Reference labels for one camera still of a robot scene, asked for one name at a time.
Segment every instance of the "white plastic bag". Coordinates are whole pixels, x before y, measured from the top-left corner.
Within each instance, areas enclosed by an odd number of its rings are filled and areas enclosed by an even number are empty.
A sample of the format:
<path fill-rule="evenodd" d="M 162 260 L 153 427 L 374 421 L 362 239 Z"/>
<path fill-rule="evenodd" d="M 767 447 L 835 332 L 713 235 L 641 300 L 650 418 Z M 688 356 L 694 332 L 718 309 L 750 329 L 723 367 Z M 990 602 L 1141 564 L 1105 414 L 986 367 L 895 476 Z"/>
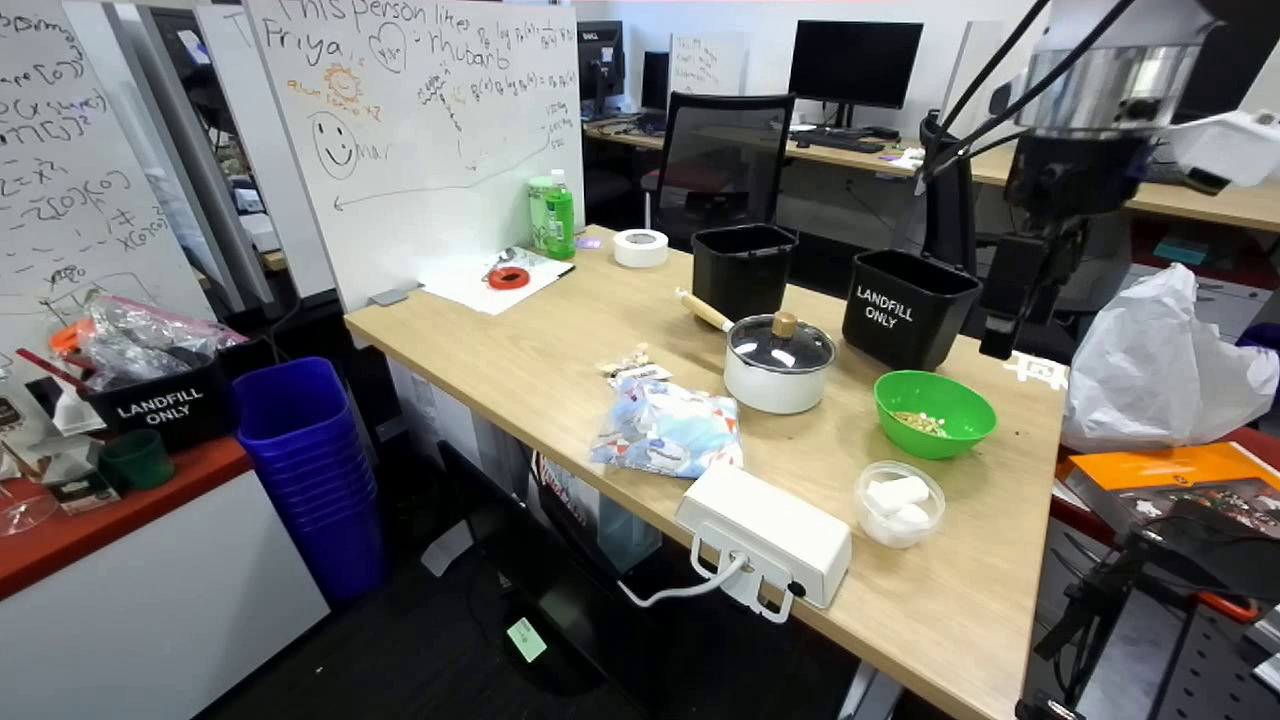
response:
<path fill-rule="evenodd" d="M 1280 362 L 1224 346 L 1196 319 L 1196 277 L 1180 264 L 1126 288 L 1074 362 L 1064 446 L 1204 446 L 1273 407 Z"/>

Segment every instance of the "green bottle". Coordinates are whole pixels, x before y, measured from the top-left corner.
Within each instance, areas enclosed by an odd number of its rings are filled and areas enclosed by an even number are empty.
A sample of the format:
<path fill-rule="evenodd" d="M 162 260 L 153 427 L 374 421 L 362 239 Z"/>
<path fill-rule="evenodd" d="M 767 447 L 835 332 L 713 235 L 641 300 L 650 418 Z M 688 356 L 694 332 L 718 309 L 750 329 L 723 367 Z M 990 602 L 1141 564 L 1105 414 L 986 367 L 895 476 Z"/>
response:
<path fill-rule="evenodd" d="M 566 186 L 566 167 L 528 180 L 528 225 L 534 225 L 534 254 L 551 260 L 577 256 L 577 225 L 571 225 L 571 194 Z"/>

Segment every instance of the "black storage bin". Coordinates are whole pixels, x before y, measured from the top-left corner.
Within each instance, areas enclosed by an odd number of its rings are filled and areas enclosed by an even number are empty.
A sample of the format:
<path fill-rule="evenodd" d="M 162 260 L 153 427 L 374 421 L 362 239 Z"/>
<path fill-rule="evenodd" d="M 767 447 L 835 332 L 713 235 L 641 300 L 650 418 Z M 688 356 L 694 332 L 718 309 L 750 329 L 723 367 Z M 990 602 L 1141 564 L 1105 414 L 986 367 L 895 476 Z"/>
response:
<path fill-rule="evenodd" d="M 111 434 L 158 427 L 169 451 L 234 434 L 234 405 L 215 366 L 84 401 Z"/>
<path fill-rule="evenodd" d="M 852 260 L 843 342 L 892 367 L 938 367 L 982 292 L 976 277 L 909 254 Z"/>
<path fill-rule="evenodd" d="M 694 234 L 694 297 L 727 319 L 775 312 L 785 305 L 798 234 L 771 225 L 734 225 Z"/>

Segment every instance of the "desk leg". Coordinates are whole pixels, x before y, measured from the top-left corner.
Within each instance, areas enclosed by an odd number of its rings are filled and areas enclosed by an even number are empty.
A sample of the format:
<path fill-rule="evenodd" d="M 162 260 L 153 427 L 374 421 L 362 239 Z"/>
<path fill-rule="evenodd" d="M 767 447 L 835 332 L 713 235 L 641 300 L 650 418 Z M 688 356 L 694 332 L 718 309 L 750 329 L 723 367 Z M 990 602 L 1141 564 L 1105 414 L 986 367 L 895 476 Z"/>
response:
<path fill-rule="evenodd" d="M 905 689 L 873 663 L 857 663 L 835 720 L 888 720 L 902 692 Z"/>

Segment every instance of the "computer desk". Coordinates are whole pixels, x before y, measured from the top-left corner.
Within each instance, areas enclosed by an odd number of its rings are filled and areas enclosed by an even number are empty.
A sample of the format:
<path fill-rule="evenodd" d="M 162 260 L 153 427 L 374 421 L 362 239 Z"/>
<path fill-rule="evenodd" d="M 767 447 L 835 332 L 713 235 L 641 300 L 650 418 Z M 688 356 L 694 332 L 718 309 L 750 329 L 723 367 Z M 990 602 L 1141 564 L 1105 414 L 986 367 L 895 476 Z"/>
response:
<path fill-rule="evenodd" d="M 677 386 L 723 393 L 723 338 L 674 300 L 674 283 L 688 283 L 694 271 L 683 254 L 674 268 L 625 271 L 604 249 L 581 254 L 571 277 L 504 316 L 413 292 L 404 305 L 351 312 L 350 329 L 688 546 L 677 525 L 688 480 L 601 467 L 589 457 L 614 405 L 601 366 L 650 346 Z M 835 362 L 822 407 L 742 418 L 750 474 L 852 525 L 857 474 L 873 462 L 913 462 L 875 427 L 873 386 L 884 366 L 840 342 L 840 300 L 789 288 L 785 305 L 833 338 Z M 913 462 L 950 494 L 940 538 L 913 552 L 852 538 L 852 571 L 835 604 L 829 611 L 798 604 L 791 615 L 950 715 L 1013 715 L 1031 647 L 1064 401 L 1029 373 L 982 356 L 974 342 L 957 342 L 940 373 L 1000 414 L 996 437 L 974 457 Z"/>
<path fill-rule="evenodd" d="M 643 137 L 633 123 L 585 123 L 585 137 L 610 142 L 610 146 L 633 146 L 662 154 L 662 137 Z M 822 149 L 822 146 L 789 146 L 789 160 L 805 166 L 833 166 L 873 177 L 913 177 L 913 167 L 892 166 L 895 154 L 843 154 L 843 149 Z M 990 188 L 1005 188 L 1013 166 L 1013 149 L 996 149 L 974 160 L 974 180 Z M 1144 186 L 1129 203 L 1129 214 L 1170 218 L 1170 222 L 1199 222 L 1219 228 L 1246 228 L 1246 234 L 1270 234 L 1280 235 L 1280 186 L 1260 188 L 1224 188 L 1219 198 L 1204 198 L 1177 186 Z"/>

